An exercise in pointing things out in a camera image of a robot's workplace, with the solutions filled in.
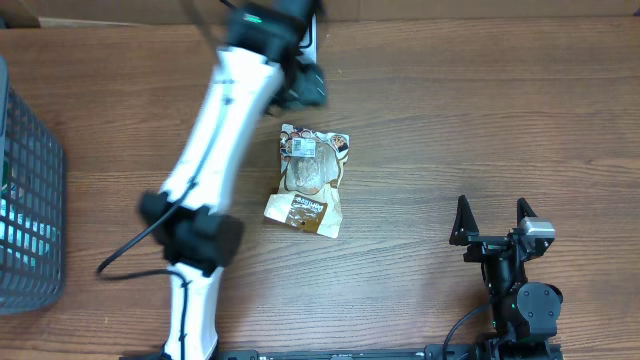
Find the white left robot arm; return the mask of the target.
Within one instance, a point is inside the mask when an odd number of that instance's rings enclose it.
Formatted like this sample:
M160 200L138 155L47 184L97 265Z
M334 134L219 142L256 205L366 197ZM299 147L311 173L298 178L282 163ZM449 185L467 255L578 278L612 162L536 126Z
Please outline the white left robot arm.
M158 192L141 197L145 229L106 258L96 274L153 236L167 265L138 275L167 275L171 287L169 335L155 356L213 359L221 277L244 232L243 222L228 210L256 125L272 106L288 110L326 103L316 57L323 5L299 0L234 6L224 40L193 2L182 7L216 56L208 89L173 170Z

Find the brown clear snack bag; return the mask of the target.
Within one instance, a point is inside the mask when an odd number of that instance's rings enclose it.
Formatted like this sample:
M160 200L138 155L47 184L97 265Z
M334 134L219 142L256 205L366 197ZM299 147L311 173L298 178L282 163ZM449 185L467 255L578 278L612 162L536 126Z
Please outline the brown clear snack bag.
M350 136L284 124L280 132L281 176L264 215L274 221L337 238L343 220L339 186Z

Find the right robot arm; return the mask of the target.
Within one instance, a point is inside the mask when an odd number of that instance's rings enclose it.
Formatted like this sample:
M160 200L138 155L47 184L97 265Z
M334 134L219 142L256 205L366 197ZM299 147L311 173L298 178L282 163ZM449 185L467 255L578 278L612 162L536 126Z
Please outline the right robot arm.
M553 224L536 215L526 199L517 201L517 224L504 236L482 235L467 198L457 201L449 243L464 246L463 260L478 263L488 291L488 303L457 321L442 345L441 357L450 353L450 341L470 318L490 310L492 333L468 345L460 359L561 359L561 347L549 343L557 335L557 320L564 297L554 285L528 280L525 263L545 254L556 238Z

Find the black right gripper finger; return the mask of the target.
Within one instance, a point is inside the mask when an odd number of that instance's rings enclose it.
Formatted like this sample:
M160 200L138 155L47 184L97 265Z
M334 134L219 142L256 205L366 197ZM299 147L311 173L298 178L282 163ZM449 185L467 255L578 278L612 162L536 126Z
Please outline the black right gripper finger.
M468 245L479 229L465 195L458 197L456 218L449 238L450 245Z
M526 218L535 218L536 213L524 197L517 200L517 225L520 225Z

